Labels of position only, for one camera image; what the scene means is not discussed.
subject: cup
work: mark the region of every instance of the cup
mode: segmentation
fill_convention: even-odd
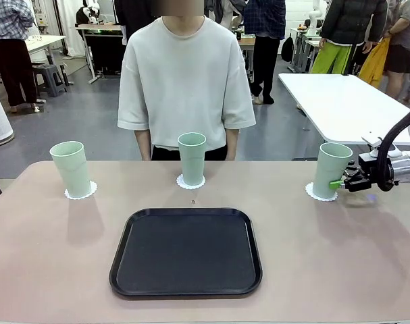
[[[91,192],[82,143],[71,141],[56,144],[50,149],[50,154],[72,198],[80,198]]]
[[[203,181],[205,167],[206,136],[200,133],[185,133],[178,138],[184,183],[197,186]]]
[[[313,183],[313,193],[316,196],[329,199],[335,195],[336,189],[332,189],[329,183],[341,180],[352,156],[352,150],[345,145],[338,143],[320,145]]]

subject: yellow cloth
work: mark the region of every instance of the yellow cloth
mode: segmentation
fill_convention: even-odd
[[[379,45],[371,51],[359,73],[361,80],[375,88],[379,87],[380,81],[382,80],[390,40],[391,38],[389,37],[384,38]]]

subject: plaid shirt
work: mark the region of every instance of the plaid shirt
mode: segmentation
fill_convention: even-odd
[[[244,9],[245,34],[284,39],[286,4],[284,0],[250,0]]]
[[[34,23],[25,0],[0,0],[0,39],[28,38],[26,29]]]

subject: hand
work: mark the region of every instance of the hand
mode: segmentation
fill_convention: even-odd
[[[320,39],[320,42],[319,42],[319,48],[320,48],[320,49],[323,49],[323,48],[324,48],[326,41],[327,41],[326,38],[321,38],[321,39]]]
[[[366,41],[364,47],[362,48],[362,54],[369,53],[372,48],[373,48],[373,42],[370,42],[369,40]]]

